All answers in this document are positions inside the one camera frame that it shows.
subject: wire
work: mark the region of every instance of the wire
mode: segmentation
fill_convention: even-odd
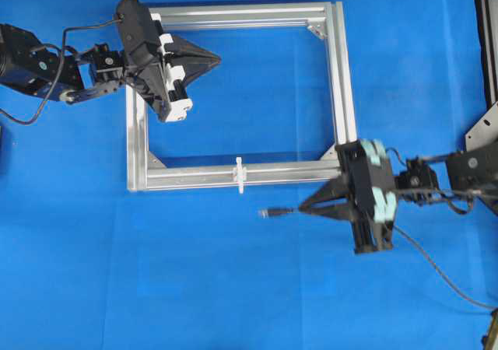
[[[406,163],[403,162],[402,156],[401,156],[401,154],[399,154],[398,150],[396,148],[392,148],[392,147],[386,148],[386,152],[390,152],[390,151],[396,155],[400,164],[402,164],[403,166],[406,167]]]
[[[478,198],[488,198],[488,199],[498,199],[498,195],[495,194],[487,194],[486,192],[481,191],[480,189],[471,189],[469,191],[456,191],[453,189],[395,189],[393,192],[397,194],[441,194],[441,195],[448,195],[448,194],[456,194],[458,196],[462,197],[478,197]]]
[[[59,53],[59,64],[58,64],[58,67],[57,67],[57,72],[55,74],[54,80],[51,83],[48,83],[48,84],[51,84],[51,87],[48,90],[47,94],[45,95],[44,99],[41,101],[40,105],[38,106],[37,112],[28,121],[22,121],[20,119],[17,119],[15,117],[13,117],[11,114],[7,113],[3,109],[0,109],[0,114],[5,115],[8,119],[10,119],[13,122],[16,122],[18,124],[22,124],[22,125],[25,125],[25,126],[34,123],[38,119],[38,117],[40,116],[40,113],[44,109],[45,104],[48,101],[48,98],[54,92],[55,86],[57,85],[59,79],[61,78],[61,73],[62,73],[62,69],[64,68],[64,60],[65,60],[64,53],[68,50],[68,46],[65,45],[66,37],[68,35],[68,32],[70,32],[70,31],[77,31],[77,30],[99,29],[101,27],[109,26],[109,25],[112,25],[113,23],[117,23],[117,22],[120,22],[120,21],[121,21],[121,19],[112,19],[111,21],[107,21],[105,23],[101,23],[100,25],[68,27],[68,28],[64,29],[64,31],[62,32],[62,46],[61,46],[61,49],[59,49],[58,47],[56,47],[53,44],[41,44],[40,46],[32,48],[32,50],[35,49],[35,50],[39,50],[40,51],[41,49],[49,47],[49,48],[56,49],[58,51],[58,53]]]
[[[433,266],[433,268],[440,275],[440,277],[443,278],[443,280],[450,286],[450,288],[452,288],[462,299],[470,302],[472,305],[482,307],[483,309],[487,309],[487,310],[496,309],[495,306],[491,306],[491,305],[488,305],[486,303],[481,303],[479,301],[476,301],[475,299],[472,299],[471,297],[469,297],[465,293],[463,293],[460,290],[460,288],[458,288],[450,280],[450,278],[448,278],[448,276],[443,271],[441,271],[441,269],[436,264],[436,262],[433,261],[433,259],[430,257],[430,255],[428,255],[428,253],[420,246],[419,243],[417,243],[413,238],[411,238],[411,236],[409,236],[403,229],[399,228],[398,226],[393,226],[393,228],[396,229],[396,231],[398,231],[398,233],[400,235],[402,235],[404,238],[406,238],[407,241],[409,241],[411,243],[411,245],[413,245],[414,248],[416,248],[421,253],[421,255],[423,255],[425,257],[425,259],[427,259],[427,261],[430,263],[431,266]]]

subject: metal bracket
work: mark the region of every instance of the metal bracket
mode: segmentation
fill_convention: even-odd
[[[165,31],[214,30],[249,27],[304,26],[320,37],[327,49],[335,144],[353,142],[356,119],[352,102],[348,50],[342,3],[300,2],[263,5],[217,5],[149,8]],[[163,191],[204,187],[290,184],[325,181],[341,174],[331,147],[317,161],[251,163],[242,166],[166,168],[149,152],[149,132],[144,100],[131,87],[126,92],[128,189]]]
[[[465,148],[470,152],[494,142],[497,138],[498,103],[495,103],[465,134]]]
[[[323,40],[327,36],[324,25],[320,22],[309,23],[306,28],[320,40]]]
[[[323,154],[322,157],[320,157],[320,161],[323,161],[325,159],[337,159],[337,152],[335,151],[335,144],[331,146],[329,149],[327,149],[327,152]]]

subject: aluminum frame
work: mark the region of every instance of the aluminum frame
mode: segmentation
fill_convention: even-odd
[[[215,30],[249,27],[305,26],[327,48],[336,144],[357,139],[352,101],[348,49],[342,3],[300,2],[288,4],[215,5],[149,8],[159,13],[165,31]],[[328,180],[340,174],[332,146],[317,161],[253,163],[166,168],[149,151],[147,106],[133,88],[126,87],[127,165],[130,191],[160,191],[203,187],[236,187],[255,184],[306,183]]]

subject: screw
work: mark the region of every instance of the screw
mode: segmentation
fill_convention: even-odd
[[[420,179],[419,179],[419,177],[411,177],[410,178],[410,185],[412,187],[418,187],[420,185]]]
[[[472,157],[468,160],[467,164],[471,169],[475,169],[478,166],[479,161],[476,158]]]

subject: blue table surface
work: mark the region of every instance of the blue table surface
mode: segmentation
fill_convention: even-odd
[[[60,44],[64,27],[108,20],[118,1],[2,0],[0,22]],[[404,156],[461,148],[486,109],[474,0],[142,1],[343,1],[359,135]],[[150,114],[151,150],[169,165],[316,159],[333,143],[324,47],[304,28],[184,37],[223,63],[189,86],[186,121]],[[80,50],[102,42],[121,47],[113,27],[69,37]],[[37,102],[0,89],[0,107],[20,117]],[[399,235],[393,251],[357,257],[347,222],[258,218],[317,184],[127,192],[124,90],[50,103],[34,126],[0,123],[0,348],[480,346],[488,313]],[[408,204],[397,216],[464,291],[494,304],[497,223],[480,203],[466,217]]]

